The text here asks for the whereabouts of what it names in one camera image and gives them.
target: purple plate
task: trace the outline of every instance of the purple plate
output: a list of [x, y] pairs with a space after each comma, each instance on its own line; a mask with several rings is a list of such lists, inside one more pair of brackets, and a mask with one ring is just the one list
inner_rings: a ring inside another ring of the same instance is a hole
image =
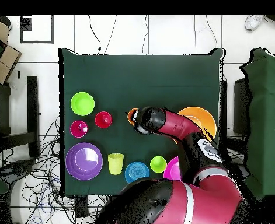
[[101, 171], [103, 158], [100, 150], [91, 143], [74, 145], [65, 157], [68, 173], [77, 180], [91, 180]]

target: pink cup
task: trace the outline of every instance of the pink cup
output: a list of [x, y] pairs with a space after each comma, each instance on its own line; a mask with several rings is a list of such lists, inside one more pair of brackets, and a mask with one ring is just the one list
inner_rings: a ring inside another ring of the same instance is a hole
[[106, 129], [112, 124], [112, 116], [106, 111], [101, 111], [96, 115], [95, 122], [99, 128]]
[[82, 138], [88, 131], [88, 125], [83, 121], [78, 120], [71, 124], [71, 134], [76, 138]]

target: sticker on robot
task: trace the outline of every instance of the sticker on robot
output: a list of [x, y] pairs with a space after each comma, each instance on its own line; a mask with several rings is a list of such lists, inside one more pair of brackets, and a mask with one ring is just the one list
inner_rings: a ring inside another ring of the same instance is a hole
[[220, 159], [216, 148], [213, 147], [208, 140], [200, 139], [197, 141], [197, 144], [200, 147], [202, 153], [205, 155], [205, 157], [215, 160], [216, 162], [222, 163], [222, 160]]

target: floor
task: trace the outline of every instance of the floor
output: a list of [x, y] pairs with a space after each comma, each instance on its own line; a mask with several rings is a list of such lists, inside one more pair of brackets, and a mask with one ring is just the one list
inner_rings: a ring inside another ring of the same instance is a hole
[[[232, 128], [234, 124], [234, 83], [244, 77], [239, 66], [248, 62], [250, 50], [253, 48], [263, 47], [275, 54], [275, 22], [263, 20], [257, 30], [250, 32], [244, 27], [247, 15], [150, 15], [149, 19], [146, 15], [90, 17], [93, 31], [101, 41], [101, 54], [104, 52], [106, 54], [208, 54], [213, 48], [225, 48], [227, 54], [224, 58], [224, 75], [228, 81], [228, 128]], [[54, 16], [52, 44], [36, 42], [51, 40], [51, 16], [24, 16], [31, 18], [32, 30], [23, 31], [23, 40], [32, 43], [20, 43], [20, 17], [8, 16], [8, 18], [12, 22], [8, 44], [22, 52], [8, 80], [12, 88], [11, 132], [16, 134], [27, 131], [26, 78], [29, 75], [36, 75], [39, 84], [40, 139], [42, 144], [46, 144], [57, 134], [54, 125], [47, 133], [59, 112], [57, 49], [68, 48], [78, 54], [96, 54], [99, 42], [90, 29], [88, 16]], [[228, 129], [228, 135], [234, 135], [232, 130]], [[59, 146], [56, 145], [54, 150], [58, 151]], [[10, 150], [5, 150], [3, 156], [6, 158], [10, 154]], [[15, 148], [13, 156], [7, 161], [28, 157], [25, 145]], [[57, 160], [53, 158], [51, 161], [54, 167], [53, 164], [57, 164]], [[54, 171], [59, 175], [59, 165]], [[42, 181], [27, 176], [15, 184], [11, 197], [13, 221], [21, 224], [26, 222], [27, 224], [73, 224], [68, 219], [68, 216], [72, 217], [73, 212], [66, 213], [59, 206], [54, 213], [49, 205], [43, 203], [43, 208], [39, 207], [32, 214], [36, 206], [33, 192], [47, 189], [42, 185]], [[89, 197], [94, 201], [91, 204], [91, 211], [99, 209], [98, 205], [102, 202], [102, 198], [104, 197]], [[84, 224], [92, 219], [78, 219], [78, 221]]]

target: green cup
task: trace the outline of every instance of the green cup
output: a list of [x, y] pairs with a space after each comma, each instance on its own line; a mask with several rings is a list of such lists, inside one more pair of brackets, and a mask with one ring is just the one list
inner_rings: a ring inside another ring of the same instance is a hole
[[149, 166], [155, 173], [163, 173], [167, 167], [168, 163], [162, 156], [155, 156]]
[[71, 108], [75, 114], [86, 116], [95, 108], [95, 101], [89, 93], [79, 92], [72, 97]]
[[108, 155], [109, 173], [118, 175], [123, 168], [124, 155], [119, 153], [113, 153]]

